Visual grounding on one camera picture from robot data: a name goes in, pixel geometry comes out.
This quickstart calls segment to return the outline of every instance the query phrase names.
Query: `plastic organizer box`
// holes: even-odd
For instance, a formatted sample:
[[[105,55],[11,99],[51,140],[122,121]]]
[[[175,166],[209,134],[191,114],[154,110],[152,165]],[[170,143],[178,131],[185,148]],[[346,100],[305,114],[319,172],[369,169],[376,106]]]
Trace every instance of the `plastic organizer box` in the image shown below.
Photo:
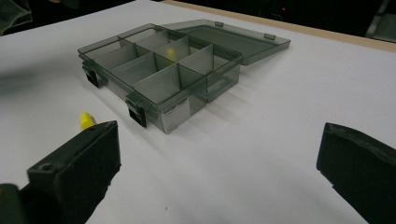
[[[106,86],[141,126],[164,133],[235,85],[240,66],[290,41],[218,21],[147,24],[78,50],[87,79]]]

